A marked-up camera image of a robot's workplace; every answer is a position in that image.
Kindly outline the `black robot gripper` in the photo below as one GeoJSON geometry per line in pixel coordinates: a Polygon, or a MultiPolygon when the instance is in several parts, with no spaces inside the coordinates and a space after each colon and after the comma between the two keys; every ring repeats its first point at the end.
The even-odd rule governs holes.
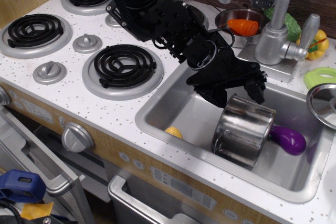
{"type": "Polygon", "coordinates": [[[226,90],[240,86],[255,102],[264,103],[266,74],[258,63],[237,59],[226,42],[193,41],[186,46],[186,60],[196,72],[186,83],[209,103],[224,108],[226,90]]]}

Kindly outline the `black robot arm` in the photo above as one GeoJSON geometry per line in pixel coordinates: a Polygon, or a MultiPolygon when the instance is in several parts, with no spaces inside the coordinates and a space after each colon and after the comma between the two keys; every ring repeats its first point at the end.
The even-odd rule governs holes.
{"type": "Polygon", "coordinates": [[[211,104],[224,108],[227,89],[243,87],[264,102],[266,74],[256,62],[236,58],[218,30],[207,30],[181,0],[111,0],[107,12],[133,37],[167,49],[194,70],[186,83],[211,104]]]}

